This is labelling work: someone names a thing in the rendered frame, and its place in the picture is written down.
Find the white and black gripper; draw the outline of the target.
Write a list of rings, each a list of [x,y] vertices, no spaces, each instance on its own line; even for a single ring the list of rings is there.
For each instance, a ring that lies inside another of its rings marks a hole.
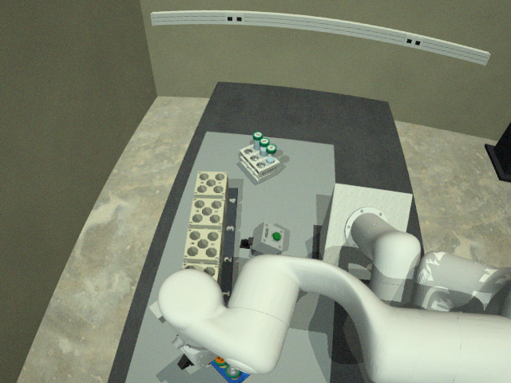
[[[180,347],[184,352],[184,355],[178,362],[178,366],[181,369],[185,369],[190,365],[195,365],[197,368],[204,368],[206,365],[210,365],[218,356],[208,350],[197,350],[189,348],[188,346]]]

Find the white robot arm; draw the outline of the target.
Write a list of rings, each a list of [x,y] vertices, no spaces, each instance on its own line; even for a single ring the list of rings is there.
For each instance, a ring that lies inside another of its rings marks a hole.
[[[511,267],[442,251],[421,258],[418,239],[396,229],[375,207],[346,222],[347,242],[372,263],[369,287],[323,260],[257,255],[227,307],[210,274],[183,269],[149,308],[175,330],[177,349],[264,375],[279,362],[299,292],[321,294],[350,315],[374,383],[511,383]]]

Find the blue tube rack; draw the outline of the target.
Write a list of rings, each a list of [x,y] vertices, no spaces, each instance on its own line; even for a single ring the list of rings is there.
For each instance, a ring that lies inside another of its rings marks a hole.
[[[211,364],[228,381],[228,383],[242,383],[247,377],[251,375],[241,372],[240,377],[237,380],[232,380],[226,375],[225,373],[226,368],[220,368],[217,364],[215,364],[214,361],[212,361]]]

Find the cream bucket adapter with holes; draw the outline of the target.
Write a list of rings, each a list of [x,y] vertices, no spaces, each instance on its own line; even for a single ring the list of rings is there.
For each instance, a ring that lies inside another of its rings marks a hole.
[[[227,212],[228,193],[229,187],[227,172],[198,172],[194,191],[195,198],[225,199]]]
[[[221,287],[221,275],[220,275],[219,265],[183,263],[182,270],[187,269],[187,268],[202,270],[202,271],[210,274],[218,282],[218,284]]]
[[[193,198],[189,220],[191,229],[217,229],[225,234],[226,218],[225,199]]]
[[[219,265],[222,274],[223,256],[222,230],[188,229],[184,250],[185,263]]]

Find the green tube cap with grey x8 dot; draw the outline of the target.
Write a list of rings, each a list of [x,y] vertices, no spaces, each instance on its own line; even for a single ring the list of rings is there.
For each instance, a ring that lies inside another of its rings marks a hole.
[[[235,368],[232,368],[230,365],[227,365],[227,367],[225,369],[225,373],[232,380],[237,380],[240,377],[241,371],[239,371]]]

